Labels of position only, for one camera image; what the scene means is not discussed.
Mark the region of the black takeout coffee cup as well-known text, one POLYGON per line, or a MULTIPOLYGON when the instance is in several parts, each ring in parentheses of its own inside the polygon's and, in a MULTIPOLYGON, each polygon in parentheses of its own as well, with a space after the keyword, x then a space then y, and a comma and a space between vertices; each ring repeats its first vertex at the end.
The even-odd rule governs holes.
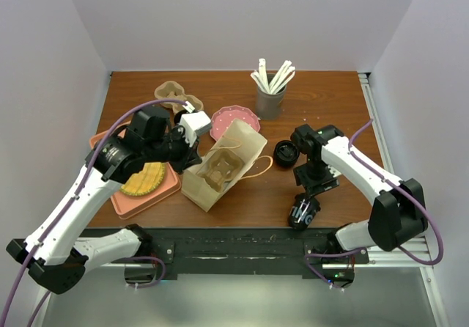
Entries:
POLYGON ((299 231, 305 230, 320 211, 320 203, 314 196, 298 194, 287 218, 288 225, 299 231))

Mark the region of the stack of black cups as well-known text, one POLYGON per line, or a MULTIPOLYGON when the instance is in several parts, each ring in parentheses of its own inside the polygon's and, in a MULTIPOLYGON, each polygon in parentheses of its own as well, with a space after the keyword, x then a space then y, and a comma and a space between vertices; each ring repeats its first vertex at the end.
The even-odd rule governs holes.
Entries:
POLYGON ((180 120, 182 118, 182 115, 187 114, 188 112, 186 110, 179 111, 174 115, 174 124, 177 125, 180 123, 180 120))

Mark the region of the beige cardboard cup carrier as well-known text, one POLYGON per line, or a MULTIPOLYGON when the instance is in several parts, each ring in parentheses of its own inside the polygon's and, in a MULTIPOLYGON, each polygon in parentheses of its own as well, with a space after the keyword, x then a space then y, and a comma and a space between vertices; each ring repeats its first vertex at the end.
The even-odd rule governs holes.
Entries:
POLYGON ((196 175, 205 180, 209 187, 221 193, 244 167, 245 162, 227 148, 217 149, 196 175))

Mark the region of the beige paper takeout bag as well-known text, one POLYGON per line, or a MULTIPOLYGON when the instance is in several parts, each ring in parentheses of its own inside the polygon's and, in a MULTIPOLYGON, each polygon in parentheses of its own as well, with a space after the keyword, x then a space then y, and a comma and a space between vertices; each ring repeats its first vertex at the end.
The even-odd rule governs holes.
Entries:
POLYGON ((186 169, 181 192, 208 212, 236 183, 262 159, 267 139, 248 123, 235 119, 202 158, 202 163, 186 169))

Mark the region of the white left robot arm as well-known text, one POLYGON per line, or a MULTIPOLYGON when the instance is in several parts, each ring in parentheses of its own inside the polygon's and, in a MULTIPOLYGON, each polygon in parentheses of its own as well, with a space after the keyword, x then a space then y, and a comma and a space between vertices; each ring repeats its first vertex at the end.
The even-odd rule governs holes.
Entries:
POLYGON ((91 270, 107 263, 153 258, 152 236, 136 224, 101 238, 81 233, 103 204, 145 164, 170 164, 181 174, 200 164, 199 138, 211 119, 204 111, 187 111, 172 125, 167 110, 137 107, 126 113, 128 124, 115 122, 86 157, 75 184, 49 217, 27 238, 7 245, 12 258, 27 268, 39 286, 62 294, 91 270))

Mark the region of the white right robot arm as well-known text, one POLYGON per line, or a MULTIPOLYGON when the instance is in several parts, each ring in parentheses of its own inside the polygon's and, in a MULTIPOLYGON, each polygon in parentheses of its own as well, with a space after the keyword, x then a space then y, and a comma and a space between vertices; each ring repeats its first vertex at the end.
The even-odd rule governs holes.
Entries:
POLYGON ((295 197, 287 219, 291 228, 305 230, 320 210, 317 195, 339 186, 345 176, 369 201, 372 211, 365 221, 336 229, 326 246, 328 258, 342 263, 353 249, 378 246, 392 251, 428 228, 423 213, 424 192, 421 184, 401 180, 359 151, 335 126, 314 130, 297 127, 290 136, 306 162, 294 168, 297 185, 304 191, 295 197))

